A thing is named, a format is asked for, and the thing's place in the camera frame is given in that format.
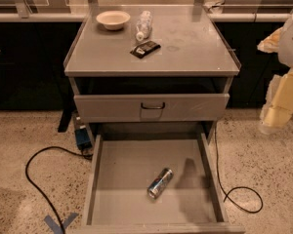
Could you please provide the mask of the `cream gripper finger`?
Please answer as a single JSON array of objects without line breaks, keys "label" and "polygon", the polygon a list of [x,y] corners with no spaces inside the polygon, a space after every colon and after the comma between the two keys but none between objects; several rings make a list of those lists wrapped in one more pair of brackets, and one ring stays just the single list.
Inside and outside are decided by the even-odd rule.
[{"label": "cream gripper finger", "polygon": [[259,130],[265,135],[281,130],[293,116],[293,68],[283,76],[274,75],[260,114]]},{"label": "cream gripper finger", "polygon": [[279,49],[279,39],[282,28],[277,29],[271,35],[262,40],[257,49],[264,53],[277,53]]}]

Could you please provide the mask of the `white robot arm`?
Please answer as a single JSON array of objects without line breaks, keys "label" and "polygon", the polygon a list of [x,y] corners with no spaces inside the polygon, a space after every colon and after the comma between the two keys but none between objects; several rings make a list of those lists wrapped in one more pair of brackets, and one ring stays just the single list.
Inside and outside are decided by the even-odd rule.
[{"label": "white robot arm", "polygon": [[293,116],[293,12],[281,28],[260,42],[258,49],[277,53],[279,62],[289,67],[285,75],[273,76],[267,90],[259,130],[269,135],[282,129]]}]

